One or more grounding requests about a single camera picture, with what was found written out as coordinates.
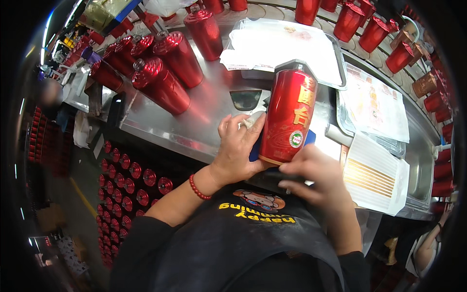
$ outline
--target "woman's left hand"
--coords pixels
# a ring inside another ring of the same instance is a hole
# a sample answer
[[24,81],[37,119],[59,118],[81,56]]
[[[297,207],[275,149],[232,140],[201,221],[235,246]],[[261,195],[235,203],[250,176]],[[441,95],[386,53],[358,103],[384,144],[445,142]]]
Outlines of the woman's left hand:
[[274,166],[260,159],[250,162],[248,157],[264,126],[266,114],[262,114],[250,129],[245,126],[238,129],[238,124],[249,117],[247,114],[235,117],[230,114],[220,121],[217,128],[220,148],[209,166],[212,178],[219,187],[249,179],[258,172]]

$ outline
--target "white paper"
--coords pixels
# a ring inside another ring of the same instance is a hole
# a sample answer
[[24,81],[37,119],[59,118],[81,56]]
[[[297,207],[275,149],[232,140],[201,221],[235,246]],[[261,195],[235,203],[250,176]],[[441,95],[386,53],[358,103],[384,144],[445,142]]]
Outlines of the white paper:
[[409,123],[402,94],[347,63],[347,90],[340,91],[359,131],[409,143]]
[[233,49],[220,55],[227,70],[263,70],[293,59],[305,61],[316,78],[342,85],[333,43],[318,28],[299,23],[261,18],[246,19],[229,34]]
[[[355,162],[364,165],[358,166],[359,170],[372,170],[352,174],[351,165]],[[380,180],[371,176],[386,176],[394,179],[394,183],[391,187],[382,186]],[[407,199],[409,164],[392,156],[383,146],[357,131],[344,167],[344,184],[359,207],[395,216],[405,206]]]

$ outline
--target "cardboard box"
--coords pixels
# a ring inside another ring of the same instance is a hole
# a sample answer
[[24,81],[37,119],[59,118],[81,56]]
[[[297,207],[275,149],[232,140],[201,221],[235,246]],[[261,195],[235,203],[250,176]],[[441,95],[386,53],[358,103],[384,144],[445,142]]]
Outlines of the cardboard box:
[[84,262],[86,260],[87,249],[81,239],[77,236],[73,237],[73,249],[78,257],[78,260]]

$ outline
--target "sticker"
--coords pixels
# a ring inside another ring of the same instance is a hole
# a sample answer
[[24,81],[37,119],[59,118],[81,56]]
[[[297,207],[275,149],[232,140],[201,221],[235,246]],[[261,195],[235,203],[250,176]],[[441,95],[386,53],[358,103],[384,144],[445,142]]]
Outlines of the sticker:
[[302,145],[302,141],[303,141],[303,134],[300,131],[292,132],[292,134],[289,137],[289,143],[293,148],[300,147],[300,145]]

